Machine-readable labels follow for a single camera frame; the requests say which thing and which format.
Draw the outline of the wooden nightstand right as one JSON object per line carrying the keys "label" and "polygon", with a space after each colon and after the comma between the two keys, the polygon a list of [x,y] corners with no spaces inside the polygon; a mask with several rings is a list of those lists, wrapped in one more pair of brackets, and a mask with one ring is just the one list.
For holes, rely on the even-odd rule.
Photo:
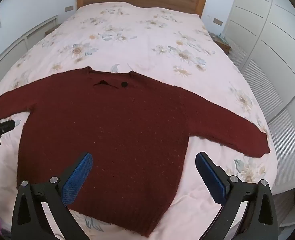
{"label": "wooden nightstand right", "polygon": [[210,37],[212,40],[224,51],[226,55],[230,52],[230,45],[221,37],[209,32]]}

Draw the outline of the dark red knit sweater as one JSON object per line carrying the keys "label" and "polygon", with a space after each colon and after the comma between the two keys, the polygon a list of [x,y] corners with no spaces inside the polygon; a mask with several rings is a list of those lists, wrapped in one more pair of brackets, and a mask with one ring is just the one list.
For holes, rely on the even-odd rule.
{"label": "dark red knit sweater", "polygon": [[74,211],[149,236],[175,198],[190,137],[249,157],[269,153],[252,122],[180,87],[136,72],[90,67],[0,96],[0,120],[28,112],[17,181],[41,183],[83,152],[93,168]]}

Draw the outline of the wall socket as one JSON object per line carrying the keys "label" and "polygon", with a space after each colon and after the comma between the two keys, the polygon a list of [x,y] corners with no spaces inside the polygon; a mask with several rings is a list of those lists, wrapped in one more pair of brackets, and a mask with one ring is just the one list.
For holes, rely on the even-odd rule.
{"label": "wall socket", "polygon": [[74,7],[72,5],[69,7],[65,7],[65,12],[73,11],[73,10],[74,10]]}
{"label": "wall socket", "polygon": [[223,24],[223,22],[220,21],[220,20],[218,20],[217,18],[214,18],[214,19],[213,19],[213,23],[214,23],[214,24],[217,24],[217,25],[219,25],[219,26],[222,26],[222,24]]}

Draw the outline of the white low cabinet left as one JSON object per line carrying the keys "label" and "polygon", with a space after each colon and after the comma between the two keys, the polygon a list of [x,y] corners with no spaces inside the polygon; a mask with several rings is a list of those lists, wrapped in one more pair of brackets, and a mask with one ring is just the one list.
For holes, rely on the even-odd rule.
{"label": "white low cabinet left", "polygon": [[26,52],[28,52],[34,45],[42,40],[50,30],[58,25],[58,15],[55,15],[14,41],[1,55],[0,55],[0,81],[3,79],[8,70],[16,63]]}

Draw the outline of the wall socket left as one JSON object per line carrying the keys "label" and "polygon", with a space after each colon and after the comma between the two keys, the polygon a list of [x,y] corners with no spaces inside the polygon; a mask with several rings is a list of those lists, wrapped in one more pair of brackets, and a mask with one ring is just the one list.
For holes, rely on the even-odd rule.
{"label": "wall socket left", "polygon": [[74,7],[72,5],[69,7],[65,7],[65,12],[73,11],[73,10],[74,10]]}

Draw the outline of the white wardrobe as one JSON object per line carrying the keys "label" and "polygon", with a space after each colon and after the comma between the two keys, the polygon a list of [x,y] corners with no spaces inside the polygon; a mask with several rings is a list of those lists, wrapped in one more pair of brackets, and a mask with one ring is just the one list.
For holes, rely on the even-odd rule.
{"label": "white wardrobe", "polygon": [[295,8],[289,0],[234,0],[223,32],[275,146],[275,194],[295,188]]}

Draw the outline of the wall socket right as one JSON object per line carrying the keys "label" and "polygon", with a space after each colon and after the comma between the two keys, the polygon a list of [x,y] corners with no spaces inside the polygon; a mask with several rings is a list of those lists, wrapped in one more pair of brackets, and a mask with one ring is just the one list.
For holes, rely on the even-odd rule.
{"label": "wall socket right", "polygon": [[214,18],[214,19],[213,19],[213,23],[214,23],[214,24],[217,24],[217,25],[219,25],[219,26],[222,26],[222,24],[223,24],[223,22],[220,21],[220,20],[218,20],[217,18]]}

